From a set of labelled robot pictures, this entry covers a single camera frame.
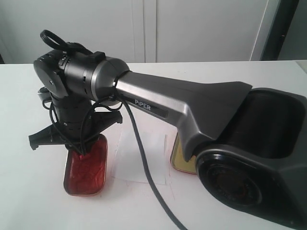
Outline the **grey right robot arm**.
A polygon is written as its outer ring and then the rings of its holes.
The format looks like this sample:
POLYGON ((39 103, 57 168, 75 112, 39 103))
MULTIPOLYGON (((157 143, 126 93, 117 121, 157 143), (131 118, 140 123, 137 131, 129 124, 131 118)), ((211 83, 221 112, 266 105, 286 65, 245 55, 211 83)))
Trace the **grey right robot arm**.
POLYGON ((183 158, 195 157, 203 186, 220 202, 283 226, 307 227, 307 99, 235 81, 196 83, 130 71, 103 52, 56 48, 34 61, 52 125, 30 136, 33 149, 64 144, 71 170, 100 132, 134 106, 177 128, 183 158))

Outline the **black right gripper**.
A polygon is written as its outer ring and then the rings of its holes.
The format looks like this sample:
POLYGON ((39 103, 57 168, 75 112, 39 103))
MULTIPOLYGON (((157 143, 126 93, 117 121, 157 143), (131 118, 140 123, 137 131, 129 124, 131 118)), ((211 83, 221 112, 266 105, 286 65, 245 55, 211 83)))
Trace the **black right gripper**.
POLYGON ((43 107, 50 103, 51 125, 28 137, 35 150, 43 145, 65 145, 80 155, 89 153, 99 134, 115 123, 122 123, 119 108, 110 108, 103 101, 91 103, 89 99, 71 95, 54 95, 42 100, 43 107))

